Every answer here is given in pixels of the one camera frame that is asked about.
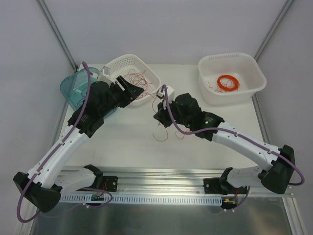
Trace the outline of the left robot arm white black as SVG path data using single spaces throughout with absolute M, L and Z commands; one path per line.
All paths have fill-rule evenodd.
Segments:
M 89 85 L 82 106 L 68 120 L 68 125 L 46 155 L 27 173 L 18 172 L 13 181 L 23 198 L 41 212 L 51 211 L 61 197 L 82 188 L 101 190 L 103 173 L 93 165 L 60 177 L 59 173 L 71 156 L 104 124 L 104 118 L 116 108 L 125 108 L 144 89 L 119 76 L 115 82 Z

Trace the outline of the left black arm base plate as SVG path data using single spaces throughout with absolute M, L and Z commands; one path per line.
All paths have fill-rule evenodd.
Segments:
M 108 192 L 116 192 L 117 187 L 118 187 L 117 176 L 102 176 L 100 178 L 100 183 L 97 188 Z

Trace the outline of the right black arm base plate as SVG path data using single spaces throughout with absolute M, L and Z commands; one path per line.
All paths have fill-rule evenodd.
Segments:
M 203 179 L 203 187 L 205 194 L 246 194 L 247 187 L 236 188 L 227 181 L 220 182 L 218 178 L 205 178 Z

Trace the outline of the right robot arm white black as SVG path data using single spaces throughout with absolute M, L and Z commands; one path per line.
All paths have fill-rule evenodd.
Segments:
M 216 193 L 227 195 L 247 186 L 263 186 L 276 194 L 286 192 L 295 165 L 294 150 L 290 146 L 280 148 L 242 134 L 222 117 L 203 111 L 189 93 L 173 101 L 167 101 L 161 92 L 157 97 L 161 102 L 154 119 L 164 127 L 182 125 L 190 134 L 229 147 L 257 164 L 248 168 L 226 168 L 213 185 Z

